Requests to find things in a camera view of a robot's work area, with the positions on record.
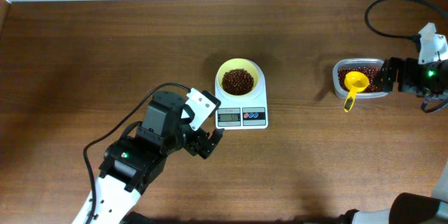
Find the wooden table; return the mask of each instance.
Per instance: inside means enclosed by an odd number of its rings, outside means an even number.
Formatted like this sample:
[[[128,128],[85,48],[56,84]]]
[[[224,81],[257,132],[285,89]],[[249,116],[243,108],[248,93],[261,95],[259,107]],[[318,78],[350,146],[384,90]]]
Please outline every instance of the wooden table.
[[[208,160],[173,154],[135,211],[287,221],[389,208],[401,192],[429,195],[447,161],[448,110],[426,115],[421,99],[394,92],[345,113],[333,93],[342,59],[418,57],[411,42],[368,30],[372,1],[14,3],[0,39],[0,222],[70,223],[90,191],[84,145],[158,84],[213,92],[218,67],[235,57],[266,75],[269,127],[226,131]],[[448,10],[448,0],[430,1]],[[372,11],[391,33],[415,34],[430,21],[448,34],[448,22],[423,6]],[[96,174],[121,130],[90,149]]]

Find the scoop handle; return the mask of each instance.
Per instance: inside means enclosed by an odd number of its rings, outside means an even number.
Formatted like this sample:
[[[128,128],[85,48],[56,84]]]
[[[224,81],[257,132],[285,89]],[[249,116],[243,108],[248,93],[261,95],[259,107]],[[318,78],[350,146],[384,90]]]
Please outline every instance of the scoop handle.
[[[349,95],[347,95],[347,98],[345,99],[344,103],[344,111],[349,112],[351,108],[353,108],[353,105],[355,104],[357,91],[350,90]]]

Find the brown beans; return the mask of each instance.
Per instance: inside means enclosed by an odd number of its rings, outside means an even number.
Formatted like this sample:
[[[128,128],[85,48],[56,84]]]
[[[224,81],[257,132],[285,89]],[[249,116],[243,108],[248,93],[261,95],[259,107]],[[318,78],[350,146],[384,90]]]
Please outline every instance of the brown beans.
[[[373,84],[373,78],[379,72],[379,68],[374,67],[374,66],[364,66],[364,67],[358,67],[358,68],[355,68],[355,69],[350,69],[350,68],[338,69],[337,70],[337,77],[339,78],[339,84],[341,85],[342,88],[344,88],[344,90],[349,91],[345,87],[344,80],[345,80],[345,76],[350,71],[361,72],[361,73],[365,74],[367,76],[367,78],[369,78],[370,85],[363,91],[363,93],[381,92],[381,90],[376,85]]]
[[[253,88],[253,77],[244,69],[224,73],[223,89],[231,95],[245,95]]]

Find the digital number display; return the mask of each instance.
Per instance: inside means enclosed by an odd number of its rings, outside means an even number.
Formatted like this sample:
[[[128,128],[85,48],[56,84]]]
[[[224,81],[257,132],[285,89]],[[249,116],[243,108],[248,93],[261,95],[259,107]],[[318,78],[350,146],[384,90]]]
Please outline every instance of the digital number display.
[[[220,114],[219,120],[221,122],[237,122],[239,121],[239,114]]]

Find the yellow measuring spoon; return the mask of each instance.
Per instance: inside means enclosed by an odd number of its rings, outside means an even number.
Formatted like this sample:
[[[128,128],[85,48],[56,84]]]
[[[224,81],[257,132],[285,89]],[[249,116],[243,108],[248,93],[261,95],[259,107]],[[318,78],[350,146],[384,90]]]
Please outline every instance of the yellow measuring spoon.
[[[364,73],[351,71],[345,76],[344,84],[350,90],[344,104],[344,111],[349,112],[355,103],[356,94],[364,91],[370,85],[370,81]]]

